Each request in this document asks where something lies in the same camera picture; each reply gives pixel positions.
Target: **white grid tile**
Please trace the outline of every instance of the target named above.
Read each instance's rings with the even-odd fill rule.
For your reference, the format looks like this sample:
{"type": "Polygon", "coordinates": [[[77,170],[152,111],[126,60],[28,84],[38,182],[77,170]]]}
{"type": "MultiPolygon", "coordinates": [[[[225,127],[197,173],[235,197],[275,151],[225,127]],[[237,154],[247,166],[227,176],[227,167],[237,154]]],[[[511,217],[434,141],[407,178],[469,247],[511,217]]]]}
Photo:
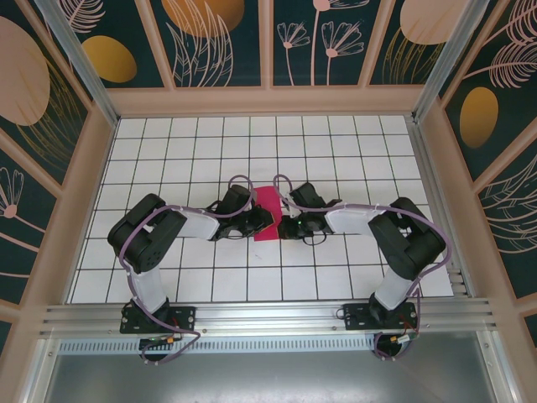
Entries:
{"type": "MultiPolygon", "coordinates": [[[[168,204],[207,207],[222,199],[234,175],[249,175],[260,187],[271,186],[279,172],[294,188],[311,181],[326,202],[388,204],[407,196],[431,217],[403,123],[382,117],[381,126],[377,116],[122,121],[70,299],[128,301],[125,274],[106,238],[126,209],[149,193],[168,204]]],[[[362,235],[329,235],[314,247],[288,240],[178,238],[160,272],[171,301],[300,301],[368,298],[382,281],[382,264],[374,239],[362,235]]],[[[426,296],[451,295],[446,270],[426,277],[422,290],[426,296]]]]}

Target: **red object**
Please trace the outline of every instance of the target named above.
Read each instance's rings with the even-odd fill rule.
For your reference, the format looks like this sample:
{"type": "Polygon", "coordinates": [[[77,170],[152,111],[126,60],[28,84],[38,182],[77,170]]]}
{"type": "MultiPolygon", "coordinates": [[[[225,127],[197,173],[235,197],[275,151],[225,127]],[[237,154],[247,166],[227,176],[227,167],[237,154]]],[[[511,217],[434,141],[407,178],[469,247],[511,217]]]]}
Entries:
{"type": "Polygon", "coordinates": [[[282,221],[282,207],[279,203],[279,197],[273,186],[256,187],[255,191],[258,194],[256,205],[261,206],[272,214],[274,224],[253,235],[253,240],[257,242],[279,239],[278,224],[282,221]]]}

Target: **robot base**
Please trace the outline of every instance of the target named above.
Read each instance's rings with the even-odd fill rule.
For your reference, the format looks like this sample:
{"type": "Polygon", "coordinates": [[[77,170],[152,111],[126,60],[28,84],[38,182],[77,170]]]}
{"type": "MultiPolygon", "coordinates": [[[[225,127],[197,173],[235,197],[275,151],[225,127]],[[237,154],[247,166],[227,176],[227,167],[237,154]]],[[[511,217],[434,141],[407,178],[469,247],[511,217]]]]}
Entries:
{"type": "Polygon", "coordinates": [[[346,330],[381,330],[381,329],[404,329],[406,321],[410,326],[418,325],[418,317],[414,303],[404,302],[394,314],[388,318],[381,326],[377,320],[369,313],[370,304],[345,304],[342,307],[343,314],[340,317],[345,321],[346,330]]]}
{"type": "MultiPolygon", "coordinates": [[[[180,329],[194,330],[196,323],[196,308],[193,306],[170,306],[161,308],[166,311],[155,312],[154,315],[171,326],[177,326],[180,329]]],[[[161,327],[151,321],[137,307],[124,307],[122,309],[121,334],[155,334],[155,333],[172,333],[171,330],[161,327]]]]}

